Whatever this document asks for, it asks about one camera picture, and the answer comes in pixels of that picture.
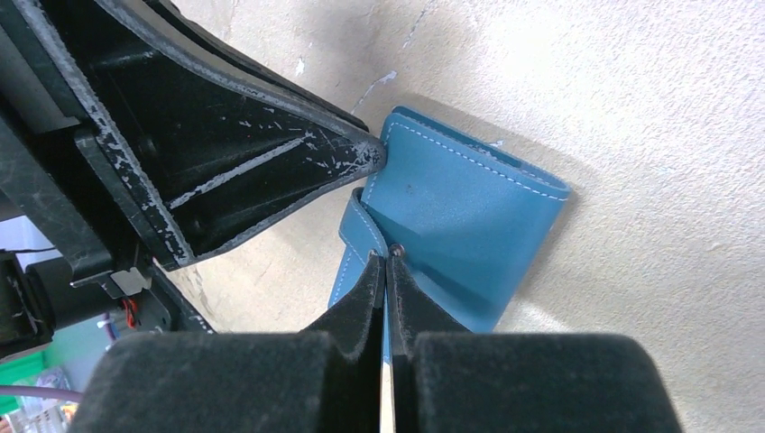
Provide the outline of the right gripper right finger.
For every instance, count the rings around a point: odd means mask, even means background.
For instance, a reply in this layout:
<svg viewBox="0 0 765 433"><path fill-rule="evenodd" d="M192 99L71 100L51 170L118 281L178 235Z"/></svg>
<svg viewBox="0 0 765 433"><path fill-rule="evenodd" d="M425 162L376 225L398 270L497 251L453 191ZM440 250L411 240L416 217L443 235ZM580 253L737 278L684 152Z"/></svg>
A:
<svg viewBox="0 0 765 433"><path fill-rule="evenodd" d="M399 432L679 432L652 358L615 334L473 333L386 262Z"/></svg>

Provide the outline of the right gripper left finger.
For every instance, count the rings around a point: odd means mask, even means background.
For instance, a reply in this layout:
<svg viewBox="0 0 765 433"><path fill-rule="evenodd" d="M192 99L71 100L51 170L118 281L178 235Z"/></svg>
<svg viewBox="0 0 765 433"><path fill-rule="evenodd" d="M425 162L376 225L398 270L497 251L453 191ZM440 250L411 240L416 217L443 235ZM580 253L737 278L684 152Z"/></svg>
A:
<svg viewBox="0 0 765 433"><path fill-rule="evenodd" d="M297 333L128 337L102 358L74 432L376 432L385 260Z"/></svg>

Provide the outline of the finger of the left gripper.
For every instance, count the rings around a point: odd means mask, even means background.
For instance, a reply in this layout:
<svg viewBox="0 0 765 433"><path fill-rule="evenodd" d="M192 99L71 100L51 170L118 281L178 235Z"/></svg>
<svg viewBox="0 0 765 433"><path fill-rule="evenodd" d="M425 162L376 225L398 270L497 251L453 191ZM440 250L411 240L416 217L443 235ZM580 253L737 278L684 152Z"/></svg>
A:
<svg viewBox="0 0 765 433"><path fill-rule="evenodd" d="M12 41L48 97L23 141L72 206L47 231L80 272L190 266L386 161L360 119L172 1L15 1Z"/></svg>

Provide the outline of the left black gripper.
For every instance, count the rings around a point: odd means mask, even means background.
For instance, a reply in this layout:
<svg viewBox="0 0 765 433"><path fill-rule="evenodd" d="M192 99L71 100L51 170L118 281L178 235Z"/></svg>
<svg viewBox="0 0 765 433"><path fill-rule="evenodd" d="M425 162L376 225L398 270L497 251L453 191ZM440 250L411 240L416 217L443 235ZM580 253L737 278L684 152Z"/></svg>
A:
<svg viewBox="0 0 765 433"><path fill-rule="evenodd" d="M140 332L213 328L163 273L189 245L91 79L91 51L41 1L1 4L1 213L27 217L57 253L24 270L1 252L1 358L51 345L55 333L121 309Z"/></svg>

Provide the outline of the blue leather card holder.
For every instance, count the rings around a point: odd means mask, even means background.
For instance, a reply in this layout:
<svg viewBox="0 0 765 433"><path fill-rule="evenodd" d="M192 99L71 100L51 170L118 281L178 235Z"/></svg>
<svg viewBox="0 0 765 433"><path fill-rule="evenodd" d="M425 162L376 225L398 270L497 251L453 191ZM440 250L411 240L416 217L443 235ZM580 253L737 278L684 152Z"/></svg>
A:
<svg viewBox="0 0 765 433"><path fill-rule="evenodd" d="M491 331L571 189L553 174L405 106L386 117L386 165L354 189L330 302L370 252L400 245L419 288L469 330Z"/></svg>

